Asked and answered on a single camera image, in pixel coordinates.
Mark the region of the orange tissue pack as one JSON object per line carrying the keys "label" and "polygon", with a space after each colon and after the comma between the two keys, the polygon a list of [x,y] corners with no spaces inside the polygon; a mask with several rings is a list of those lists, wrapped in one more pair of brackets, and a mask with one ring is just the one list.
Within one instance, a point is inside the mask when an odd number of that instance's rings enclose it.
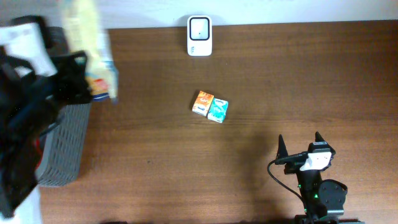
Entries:
{"label": "orange tissue pack", "polygon": [[213,100],[214,96],[212,94],[206,93],[204,91],[199,91],[193,103],[192,111],[196,114],[207,116]]}

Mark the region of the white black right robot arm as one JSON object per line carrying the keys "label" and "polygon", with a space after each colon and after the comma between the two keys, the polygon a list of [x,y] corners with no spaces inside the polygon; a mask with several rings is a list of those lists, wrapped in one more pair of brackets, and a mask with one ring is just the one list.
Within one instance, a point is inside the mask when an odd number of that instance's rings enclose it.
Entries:
{"label": "white black right robot arm", "polygon": [[284,166],[284,174],[295,174],[299,191],[296,192],[276,177],[273,179],[295,194],[303,203],[304,214],[296,215],[294,223],[361,223],[358,219],[341,219],[348,187],[333,179],[322,179],[321,173],[331,166],[335,150],[315,133],[315,140],[308,149],[298,154],[289,154],[283,137],[278,139],[276,158],[270,165]]}

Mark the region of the grey plastic basket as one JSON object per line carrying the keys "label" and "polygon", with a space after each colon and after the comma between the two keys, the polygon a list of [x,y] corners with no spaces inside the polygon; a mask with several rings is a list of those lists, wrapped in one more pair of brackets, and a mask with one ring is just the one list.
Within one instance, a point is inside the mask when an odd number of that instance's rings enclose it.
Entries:
{"label": "grey plastic basket", "polygon": [[78,178],[90,104],[64,106],[61,123],[40,138],[42,160],[35,171],[41,187],[61,187]]}

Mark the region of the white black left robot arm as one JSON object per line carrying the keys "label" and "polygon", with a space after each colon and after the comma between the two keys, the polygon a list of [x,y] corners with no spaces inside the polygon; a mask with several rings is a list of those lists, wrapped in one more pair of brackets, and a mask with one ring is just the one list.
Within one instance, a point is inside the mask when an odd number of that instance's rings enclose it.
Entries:
{"label": "white black left robot arm", "polygon": [[42,16],[14,18],[1,28],[1,219],[38,196],[40,137],[61,123],[68,105],[93,99],[84,51],[49,55],[56,46]]}

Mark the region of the yellow snack bag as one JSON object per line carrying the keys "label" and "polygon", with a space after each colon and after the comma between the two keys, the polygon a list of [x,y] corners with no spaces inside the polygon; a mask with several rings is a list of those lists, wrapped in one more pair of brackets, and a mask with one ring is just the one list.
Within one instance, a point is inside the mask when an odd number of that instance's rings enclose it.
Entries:
{"label": "yellow snack bag", "polygon": [[108,31],[103,28],[95,0],[62,0],[58,3],[62,27],[72,52],[88,57],[85,79],[95,101],[118,100],[118,75]]}

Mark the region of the teal tissue pack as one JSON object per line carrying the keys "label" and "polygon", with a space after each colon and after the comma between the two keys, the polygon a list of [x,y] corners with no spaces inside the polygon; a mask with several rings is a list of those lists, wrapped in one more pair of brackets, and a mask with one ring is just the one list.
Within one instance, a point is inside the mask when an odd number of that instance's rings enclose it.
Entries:
{"label": "teal tissue pack", "polygon": [[214,98],[210,106],[207,118],[217,123],[223,123],[226,117],[226,112],[228,110],[228,105],[228,101]]}

